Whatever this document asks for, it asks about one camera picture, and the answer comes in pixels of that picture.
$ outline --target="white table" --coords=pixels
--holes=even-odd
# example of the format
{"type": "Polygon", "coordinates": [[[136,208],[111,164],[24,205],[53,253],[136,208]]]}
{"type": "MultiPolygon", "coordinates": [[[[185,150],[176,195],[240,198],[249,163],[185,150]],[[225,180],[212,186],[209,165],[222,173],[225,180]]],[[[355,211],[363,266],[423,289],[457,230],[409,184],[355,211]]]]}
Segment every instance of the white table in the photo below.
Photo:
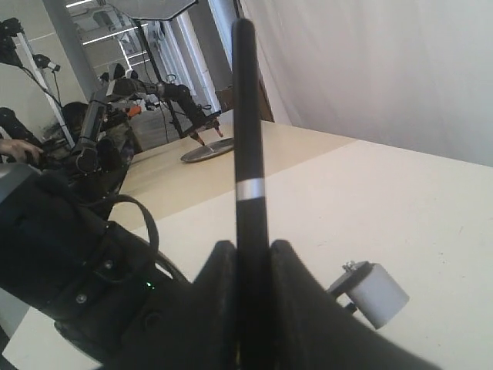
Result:
{"type": "MultiPolygon", "coordinates": [[[[272,127],[266,124],[264,132],[272,127]]],[[[383,336],[446,369],[493,368],[493,169],[275,127],[293,135],[285,135],[286,146],[268,134],[264,140],[270,168],[271,239],[288,239],[325,287],[341,275],[340,266],[346,261],[383,264],[411,296],[404,310],[379,331],[383,336]],[[305,133],[325,142],[324,151],[273,168],[268,148],[277,143],[282,160],[294,151],[287,137],[297,138],[304,148],[305,133]]],[[[204,190],[197,203],[175,205],[166,214],[163,204],[173,204],[166,195],[190,188],[168,188],[171,177],[165,174],[178,171],[171,168],[177,163],[166,171],[158,166],[161,155],[137,159],[124,189],[157,214],[161,251],[194,279],[217,240],[234,240],[233,184],[220,194],[204,190]],[[143,179],[140,185],[134,183],[137,178],[143,179]]],[[[225,155],[207,166],[213,170],[216,161],[216,171],[229,173],[232,160],[232,155],[225,155]]],[[[201,168],[197,164],[181,170],[189,179],[201,168]]],[[[202,177],[202,181],[207,188],[210,179],[202,177]]],[[[125,208],[118,208],[113,216],[126,226],[135,225],[136,233],[146,234],[125,208]]],[[[4,355],[21,370],[96,366],[65,343],[52,322],[35,310],[26,315],[4,355]]]]}

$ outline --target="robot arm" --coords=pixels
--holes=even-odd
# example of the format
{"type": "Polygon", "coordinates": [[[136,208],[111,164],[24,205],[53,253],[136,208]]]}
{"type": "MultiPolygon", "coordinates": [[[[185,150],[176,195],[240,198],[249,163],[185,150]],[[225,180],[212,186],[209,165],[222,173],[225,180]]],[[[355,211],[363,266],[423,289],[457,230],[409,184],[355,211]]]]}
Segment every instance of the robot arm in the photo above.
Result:
{"type": "Polygon", "coordinates": [[[102,127],[106,104],[126,99],[136,93],[156,95],[160,100],[170,99],[177,102],[192,123],[192,126],[184,132],[185,135],[196,139],[198,137],[196,130],[205,125],[211,125],[219,132],[219,123],[216,118],[220,111],[207,116],[202,107],[195,104],[189,88],[185,85],[166,82],[154,84],[138,79],[115,79],[92,95],[79,141],[72,151],[79,171],[92,173],[97,169],[96,143],[102,127]]]}

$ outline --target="white cylinder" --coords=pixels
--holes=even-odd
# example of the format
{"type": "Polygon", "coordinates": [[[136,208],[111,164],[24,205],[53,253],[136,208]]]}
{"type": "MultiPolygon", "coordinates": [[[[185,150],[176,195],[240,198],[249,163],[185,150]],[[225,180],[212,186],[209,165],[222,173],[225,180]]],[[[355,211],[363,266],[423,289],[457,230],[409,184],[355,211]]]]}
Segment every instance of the white cylinder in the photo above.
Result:
{"type": "Polygon", "coordinates": [[[347,296],[376,329],[387,324],[409,301],[406,292],[379,264],[374,264],[371,273],[347,296]]]}

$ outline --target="white backdrop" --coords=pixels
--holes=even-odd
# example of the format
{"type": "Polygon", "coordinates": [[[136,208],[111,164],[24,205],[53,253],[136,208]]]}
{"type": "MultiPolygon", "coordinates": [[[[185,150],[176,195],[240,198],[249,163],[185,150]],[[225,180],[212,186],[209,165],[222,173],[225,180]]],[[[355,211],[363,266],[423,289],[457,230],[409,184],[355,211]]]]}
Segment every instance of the white backdrop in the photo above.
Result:
{"type": "Polygon", "coordinates": [[[242,4],[276,121],[493,166],[492,0],[242,4]]]}

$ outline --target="silver band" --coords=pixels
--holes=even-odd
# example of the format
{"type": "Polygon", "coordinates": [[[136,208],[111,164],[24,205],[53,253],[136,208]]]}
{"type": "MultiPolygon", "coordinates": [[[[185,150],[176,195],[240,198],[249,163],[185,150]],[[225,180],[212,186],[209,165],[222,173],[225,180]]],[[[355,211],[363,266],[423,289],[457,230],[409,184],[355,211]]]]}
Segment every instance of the silver band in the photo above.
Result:
{"type": "Polygon", "coordinates": [[[236,201],[265,197],[264,179],[248,179],[236,183],[236,201]]]}

